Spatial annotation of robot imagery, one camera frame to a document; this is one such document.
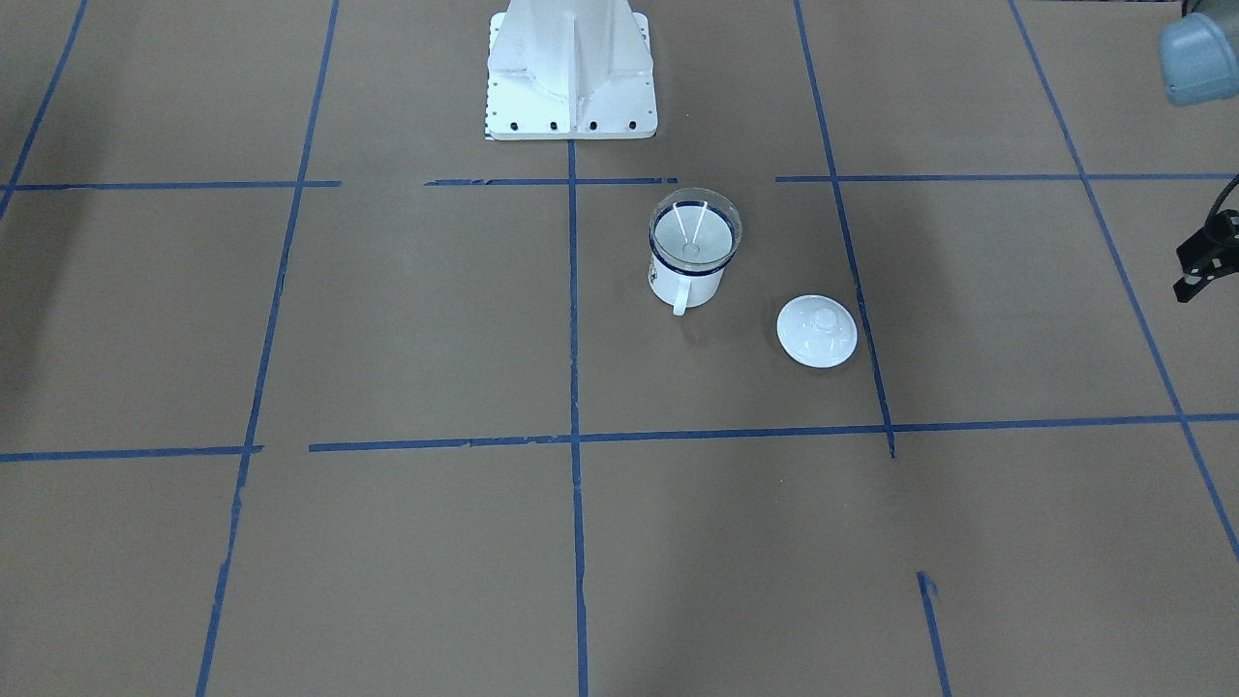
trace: clear lid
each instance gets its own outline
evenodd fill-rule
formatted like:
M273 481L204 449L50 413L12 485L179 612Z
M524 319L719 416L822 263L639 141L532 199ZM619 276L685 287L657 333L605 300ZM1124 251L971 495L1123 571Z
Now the clear lid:
M669 266L709 271L740 245L740 213L709 188L681 188L663 198L649 220L649 244Z

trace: plastic lid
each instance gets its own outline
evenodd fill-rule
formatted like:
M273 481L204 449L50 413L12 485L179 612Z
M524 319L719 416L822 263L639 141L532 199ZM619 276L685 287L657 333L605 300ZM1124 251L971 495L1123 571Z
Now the plastic lid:
M705 275L725 266L740 245L740 213L709 188L681 188L659 201L649 219L654 255L686 275Z
M778 339L797 363L829 369L856 350L856 321L830 297L802 295L778 313Z

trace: grid line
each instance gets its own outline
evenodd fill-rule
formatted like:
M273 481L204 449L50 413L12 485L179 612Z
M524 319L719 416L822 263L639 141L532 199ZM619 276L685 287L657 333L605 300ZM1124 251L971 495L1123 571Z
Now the grid line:
M821 146L826 154L826 168L830 170L830 183L835 193L835 209L839 213L839 228L847 250L847 266L851 269L852 284L856 286L856 307L865 327L865 342L869 344L869 359L873 365L873 387L877 391L877 405L882 410L882 423L886 426L886 443L891 458L896 457L895 431L891 428L891 409L886 404L886 387L882 384L882 366L877 360L877 343L873 339L873 327L869 322L869 308L865 305L865 288L860 280L860 265L856 262L856 249L852 246L851 229L847 225L847 208L844 206L844 192L839 186L839 170L835 168L835 151L830 146L830 129L826 126L826 111L821 104L821 92L818 89L818 72L813 67L813 52L809 50L809 33L804 27L804 10L800 0L792 0L795 6L795 24L800 30L800 48L804 51L804 67L809 73L809 88L813 90L813 104L818 110L818 128L821 130Z
M933 607L933 600L938 597L938 586L926 572L917 572L917 586L921 588L921 607L926 613L929 643L933 645L933 662L938 667L938 686L942 688L942 697L950 697L950 676L947 675L947 656L942 650L942 636L938 634L938 614Z
M576 565L576 690L579 697L590 695L590 651L585 608L585 511L581 494L581 407L580 407L580 333L577 319L576 256L576 141L567 141L567 255L569 255L569 354L571 357L571 448L572 448L572 540Z
M1187 446L1192 452L1192 458L1196 461L1196 468L1201 473L1201 479L1204 480L1206 490L1213 503L1213 510L1217 513L1218 521L1222 524L1222 530L1225 532L1227 540L1230 542L1230 552L1234 555L1235 561L1239 562L1239 539L1235 537L1234 526L1230 524L1230 517L1227 515L1222 498L1218 495L1217 487L1213 484L1213 475L1209 474L1209 468L1204 463L1201 448L1196 443L1196 436L1192 433L1192 426L1183 413L1183 406L1178 400L1178 394L1175 391L1175 385L1171 381L1170 373L1166 370L1166 363L1162 360L1161 352L1157 348L1157 340L1154 338L1152 329L1149 326L1149 319L1145 317L1145 312L1140 307L1140 298L1136 296L1136 290L1131 284L1131 279L1127 276L1127 269L1123 262L1123 256L1119 254L1119 248L1114 241L1114 235L1110 234L1110 225L1105 220L1105 214L1101 212L1100 203L1098 203L1097 193L1093 191L1093 183L1089 180L1088 171L1084 168L1084 162L1080 158L1079 150L1075 147L1075 140L1072 139L1070 130L1067 128L1067 119L1063 116L1063 111L1058 105L1058 99L1054 98L1054 92L1049 87L1049 78L1046 76L1046 71L1041 64L1041 58L1037 57L1037 50L1032 45L1032 37L1028 35L1028 27L1025 26L1023 16L1020 14L1020 7L1016 6L1015 0L1007 0L1007 6L1011 9L1016 26L1020 30L1020 35L1023 37L1025 47L1028 50L1028 56L1032 58L1032 66L1036 68L1037 77L1041 79L1041 87L1044 89L1046 97L1049 99L1049 105L1054 111L1054 118L1058 120L1058 126L1063 131L1063 140L1067 144L1067 149L1070 151L1072 161L1075 162L1079 181L1084 184L1084 192L1088 194L1089 204L1093 207L1093 214L1097 217L1098 225L1101 228L1101 235L1105 238L1105 245L1110 251L1110 258L1114 260L1119 280L1123 281L1123 288L1127 293L1127 300L1131 303L1131 308L1136 314L1137 322L1140 323L1140 331L1144 333L1145 342L1149 344L1149 352L1152 354L1154 363L1157 365L1157 373L1166 389L1166 395L1170 397L1171 406L1175 409L1175 416L1178 420L1180 428L1183 431L1183 437L1187 439Z
M261 446L221 446L208 448L141 448L133 451L43 451L0 453L0 463L55 463L64 461L138 461L145 458L201 458L260 453Z
M26 132L26 141L22 142L21 152L17 155L17 163L12 167L12 176L9 177L9 187L5 188L4 196L0 197L0 219L4 219L4 214L9 209L9 201L12 199L14 187L21 181L21 171L26 168L26 160L30 158L30 149L35 145L35 137L38 135L38 128L43 124L43 116L47 115L47 106L52 103L52 94L56 93L56 85L61 83L61 76L64 74L64 66L69 62L73 43L77 42L78 30L82 28L82 19L85 16L88 1L82 0L78 5L78 11L73 16L73 25L69 27L69 36L64 40L64 48L61 51L61 58L56 62L56 69L52 71L52 79L47 84L47 92L43 93L43 100L38 103L38 110L35 111L35 120L30 124L30 131Z
M6 186L11 191L166 191L181 188L338 188L338 178L297 181L119 181L71 183L17 183Z
M1090 173L1097 181L1229 181L1225 172L1132 172ZM922 175L781 175L776 183L830 183L830 182L883 182L883 181L1079 181L1079 173L922 173Z
M219 620L223 614L224 595L228 589L228 572L232 568L233 551L237 543L237 529L240 522L242 490L245 488L245 479L249 474L249 463L254 438L258 432L258 420L263 409L263 390L266 386L266 371L271 360L271 345L275 342L275 326L279 319L280 300L284 293L284 277L289 269L289 253L292 248L292 236L297 227L297 215L301 209L301 197L305 191L306 171L310 167L310 152L313 147L313 132L318 121L318 105L322 103L323 85L327 82L327 67L331 62L331 45L336 33L336 19L339 15L339 0L332 0L331 15L327 19L327 36L323 40L322 58L318 63L318 79L315 84L313 99L310 104L310 119L306 124L305 140L301 146L301 165L297 168L297 184L292 189L292 204L289 209L289 223L284 232L284 246L280 251L280 266L275 276L275 290L271 295L271 308L266 319L266 333L263 339L263 353L258 365L258 378L254 383L254 401L250 409L249 425L245 430L245 448L242 453L240 465L237 468L237 487L233 490L232 516L228 527L228 551L224 561L219 566L219 577L216 582L214 602L211 608L211 620L207 626L207 639L202 650L202 665L198 669L198 685L196 696L206 697L207 682L211 678L211 662L214 656L216 639L219 633Z
M679 183L674 176L629 176L575 178L432 178L425 186L620 186L649 183Z
M1189 423L1239 423L1239 413L1186 415ZM969 431L1038 431L1059 428L1100 428L1125 426L1177 425L1176 415L1134 417L1084 417L1069 420L1012 420L989 422L914 422L892 423L896 433L969 432ZM747 428L714 431L633 431L611 433L565 433L543 436L508 436L498 438L435 438L424 441L357 441L312 443L310 453L356 453L366 451L427 451L441 448L496 448L520 446L555 446L571 443L621 443L642 441L722 441L736 438L794 438L862 436L886 433L886 425L824 426L793 428Z

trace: blue tape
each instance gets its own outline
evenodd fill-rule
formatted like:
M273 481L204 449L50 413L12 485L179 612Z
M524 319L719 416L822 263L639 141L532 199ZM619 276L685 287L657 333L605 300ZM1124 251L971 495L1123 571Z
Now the blue tape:
M1089 173L1090 180L1097 181L1197 181L1197 180L1223 180L1230 181L1235 175L1223 172L1154 172L1154 173Z
M35 111L35 120L30 124L30 131L26 132L26 141L22 142L21 152L17 155L17 163L12 168L12 176L9 177L9 188L0 197L0 219L4 219L4 214L9 209L9 201L12 199L12 187L17 186L17 181L21 180L21 171L26 168L26 160L30 158L30 149L35 145L35 136L38 135L38 128L43 124L43 116L47 115L47 106L52 103L52 94L56 93L56 85L61 83L61 76L64 74L64 64L69 62L69 53L73 52L73 43L77 42L78 30L82 28L82 17L85 16L87 2L88 0L82 0L78 5L77 15L73 16L73 26L69 27L69 36L64 40L64 48L61 50L61 58L56 62L56 69L52 71L52 80L47 84L43 100L38 103L38 110Z
M266 385L266 371L271 361L271 345L275 342L275 324L280 313L280 298L284 295L284 277L289 269L289 251L292 248L292 236L297 227L297 215L301 208L301 194L305 191L306 171L310 168L310 152L313 147L313 131L318 123L318 105L322 103L322 90L327 82L327 66L331 61L331 45L336 35L336 19L339 15L339 0L332 0L331 15L327 19L327 36L323 41L322 58L318 63L318 80L315 84L313 99L310 104L310 120L306 124L305 141L301 146L301 165L297 167L297 186L292 189L292 206L289 209L289 224L284 230L284 246L280 251L280 267L275 275L275 291L271 295L271 308L266 319L266 333L263 339L263 355L258 364L258 379L254 381L254 402L249 413L249 425L245 428L247 448L254 444L258 433L258 417L263 409L263 389ZM202 665L198 669L198 685L196 697L206 697L207 682L211 678L211 662L214 657L216 639L219 633L219 619L223 614L224 595L228 591L228 572L232 568L233 550L237 543L237 529L240 524L242 490L245 488L245 479L249 477L250 452L247 451L240 457L240 467L237 469L237 488L233 490L232 516L228 526L228 552L224 562L219 566L219 577L216 581L216 595L211 607L211 621L207 626L207 640L202 649Z
M675 177L615 177L615 178L577 178L570 182L566 178L436 178L427 181L425 186L623 186L623 184L650 184L650 183L676 183Z
M1239 413L1215 415L1188 415L1187 421L1193 423L1228 423L1239 422ZM891 428L896 433L950 433L964 431L1017 431L1017 430L1057 430L1057 428L1089 428L1089 427L1123 427L1141 425L1176 425L1180 420L1175 415L1151 415L1134 417L1092 417L1075 420L1012 420L989 422L927 422L927 423L893 423ZM499 438L436 438L425 441L373 441L373 442L339 442L339 443L315 443L309 451L311 453L348 453L364 451L425 451L435 448L489 448L510 446L556 446L571 443L574 438L580 443L631 443L644 441L725 441L735 438L794 438L794 437L823 437L823 436L861 436L886 433L883 425L860 426L825 426L825 427L795 427L795 428L747 428L747 430L715 430L715 431L637 431L616 433L582 433L559 436L508 436Z
M1235 536L1235 530L1230 524L1230 517L1227 515L1222 499L1218 496L1217 488L1213 485L1213 477L1209 474L1209 468L1204 464L1204 458L1201 456L1201 449L1196 443L1196 436L1192 433L1192 427L1183 413L1183 406L1180 404L1178 394L1175 391L1175 385L1171 383L1170 373L1166 370L1166 363L1162 360L1161 352L1157 348L1157 342L1154 339L1152 329L1149 327L1145 312L1140 307L1140 300L1136 297L1136 291L1131 285L1131 279L1127 277L1127 269L1124 266L1123 258L1119 255L1119 248L1114 241L1114 235L1110 234L1110 225L1106 223L1105 215L1101 213L1101 206L1098 203L1097 193L1093 191L1093 183L1089 181L1089 175L1084 170L1084 162L1080 158L1079 150L1075 147L1075 141L1072 139L1072 134L1067 129L1067 120L1063 118L1063 111L1058 106L1058 99L1054 98L1054 92L1049 87L1049 78L1046 77L1046 71L1041 66L1041 58L1037 57L1037 50L1032 46L1032 37L1028 35L1028 28L1023 24L1023 16L1020 14L1020 9L1016 6L1015 0L1007 0L1007 6L1015 16L1016 26L1020 27L1020 35L1023 37L1023 45L1027 47L1028 56L1032 58L1032 66L1036 68L1037 77L1041 79L1041 87L1046 90L1046 97L1049 99L1049 105L1054 111L1054 118L1058 120L1058 128L1063 131L1063 140L1067 142L1067 149L1070 151L1072 160L1075 162L1075 170L1079 172L1079 180L1084 184L1085 193L1088 193L1089 204L1093 206L1093 214L1097 217L1097 222L1101 227L1101 235L1105 238L1105 245L1110 251L1110 258L1114 260L1115 269L1119 271L1119 280L1123 281L1123 288L1127 293L1127 301L1131 302L1131 308L1136 313L1136 319L1140 323L1140 331L1144 333L1145 342L1149 344L1149 352L1152 354L1154 363L1157 365L1157 373L1161 375L1162 385L1166 387L1166 395L1170 397L1171 406L1175 409L1175 416L1178 420L1180 428L1183 431L1183 438L1187 439L1187 446L1192 451L1192 458L1196 461L1196 468L1199 470L1201 479L1204 480L1204 487L1209 493L1209 499L1213 501L1213 510L1217 513L1218 520L1222 524L1222 530L1225 532L1227 540L1230 542L1230 552L1234 555L1235 561L1239 562L1239 537Z
M1037 428L1084 428L1098 426L1136 426L1178 423L1175 416L1151 417L1098 417L1080 420L1020 420L996 422L957 422L957 423L904 423L895 425L898 433L958 432L958 431L1011 431Z
M581 495L581 406L580 406L580 301L576 256L576 141L567 141L567 262L569 262L569 387L572 423L572 537L576 560L576 688L579 697L590 695L590 651L585 608L585 513Z
M731 438L790 438L797 436L856 436L886 433L882 425L834 426L804 428L748 428L719 431L648 431L627 433L591 433L581 437L581 443L624 443L641 441L722 441Z
M1090 173L1097 181L1229 181L1233 173L1224 172L1151 172L1151 173ZM1079 181L1078 173L974 173L974 175L787 175L777 176L777 183L829 183L873 181Z
M1239 415L1187 415L1191 423L1239 422Z
M933 644L933 661L938 666L938 686L942 697L950 697L950 677L947 675L947 657L942 650L942 638L938 635L938 617L934 614L933 599L938 597L938 587L924 572L917 572L917 586L921 588L921 605L926 612L926 624L929 626L929 641Z
M338 188L339 180L296 181L131 181L114 183L20 183L15 191L165 191L182 188Z
M311 453L357 453L362 451L431 451L439 448L494 448L501 446L553 446L571 442L571 436L512 436L501 438L435 438L426 441L373 441L313 443Z
M52 463L62 461L136 461L144 458L197 458L260 453L261 446L224 446L218 448L145 448L139 451L57 451L42 453L0 453L0 463Z
M809 72L809 87L813 89L813 103L818 109L818 126L821 130L821 146L826 151L826 167L830 170L830 183L835 192L835 208L839 212L839 228L844 235L844 246L847 250L847 266L851 269L852 282L856 285L856 306L860 310L860 321L865 327L865 340L869 343L869 359L873 365L873 386L877 390L877 404L882 410L882 425L886 426L886 442L891 449L891 457L896 457L895 431L891 428L891 409L886 404L886 387L882 384L882 366L877 360L877 344L873 340L873 329L869 321L869 308L865 305L865 288L860 281L860 266L856 262L856 249L852 246L851 229L847 225L847 209L844 207L844 192L839 186L839 170L835 167L835 151L830 145L830 130L826 128L826 111L821 105L821 92L818 89L818 73L813 67L813 53L809 51L809 35L804 28L804 10L800 0L793 0L795 5L795 22L800 30L800 47L804 51L804 67Z

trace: white mug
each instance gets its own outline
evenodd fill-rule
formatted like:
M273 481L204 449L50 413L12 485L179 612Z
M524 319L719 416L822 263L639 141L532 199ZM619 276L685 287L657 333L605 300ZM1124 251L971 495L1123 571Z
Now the white mug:
M679 316L719 290L740 245L740 213L707 188L663 198L649 220L649 287Z

